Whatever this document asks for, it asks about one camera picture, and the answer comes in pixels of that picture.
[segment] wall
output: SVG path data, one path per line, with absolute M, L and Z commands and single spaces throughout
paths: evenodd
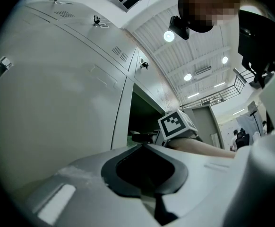
M 230 150 L 230 145 L 232 145 L 232 138 L 234 136 L 233 131 L 239 130 L 241 126 L 238 124 L 236 119 L 231 119 L 227 122 L 218 124 L 223 137 L 223 144 L 225 150 Z
M 258 109 L 261 119 L 263 121 L 266 121 L 266 107 L 264 106 L 264 104 L 261 101 L 259 101 L 259 103 L 257 104 L 257 109 Z
M 213 105 L 212 111 L 216 117 L 217 122 L 223 123 L 234 119 L 248 111 L 248 105 L 254 97 L 256 90 L 253 89 L 248 83 L 243 88 L 240 95 L 235 96 L 225 102 Z M 245 109 L 241 113 L 233 115 L 233 113 Z
M 209 107 L 193 108 L 193 113 L 196 119 L 196 128 L 200 138 L 209 145 L 213 145 L 211 134 L 218 133 L 218 126 L 210 112 Z
M 193 124 L 195 125 L 195 127 L 198 128 L 198 122 L 197 122 L 197 120 L 195 118 L 193 110 L 191 108 L 185 108 L 184 109 L 184 113 L 186 115 L 188 115 L 188 117 L 191 119 L 191 121 L 193 122 Z

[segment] black opening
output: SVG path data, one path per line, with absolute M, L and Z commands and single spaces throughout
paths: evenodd
M 141 189 L 148 196 L 153 196 L 155 189 L 173 173 L 172 163 L 145 147 L 136 150 L 116 167 L 118 177 Z
M 142 99 L 135 92 L 132 93 L 129 126 L 128 131 L 136 131 L 139 133 L 153 132 L 159 130 L 158 119 L 162 114 L 155 110 L 148 102 Z

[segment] locker handle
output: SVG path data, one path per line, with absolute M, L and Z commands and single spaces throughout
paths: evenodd
M 100 82 L 104 83 L 105 84 L 105 87 L 107 86 L 107 83 L 102 81 L 101 79 L 97 78 Z
M 147 62 L 145 62 L 142 57 L 139 57 L 139 64 L 140 64 L 141 68 L 144 67 L 144 68 L 148 69 L 149 64 Z

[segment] white locker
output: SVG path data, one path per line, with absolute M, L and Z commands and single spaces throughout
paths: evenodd
M 18 36 L 26 30 L 45 26 L 48 23 L 46 19 L 33 14 L 30 9 L 26 7 L 17 8 L 11 12 L 2 26 L 0 31 L 0 44 L 6 43 L 7 40 Z
M 48 24 L 0 46 L 0 176 L 8 191 L 111 149 L 126 76 Z
M 144 62 L 148 63 L 148 68 L 142 66 Z M 138 52 L 135 78 L 166 108 L 162 82 L 157 68 L 141 51 Z
M 64 20 L 63 23 L 68 27 L 99 46 L 122 67 L 129 70 L 136 46 L 119 28 L 98 12 L 80 3 L 68 4 L 66 2 L 56 4 L 36 2 L 28 4 L 27 7 L 40 11 L 55 20 Z M 100 23 L 105 23 L 108 27 L 93 26 L 94 15 L 101 19 Z

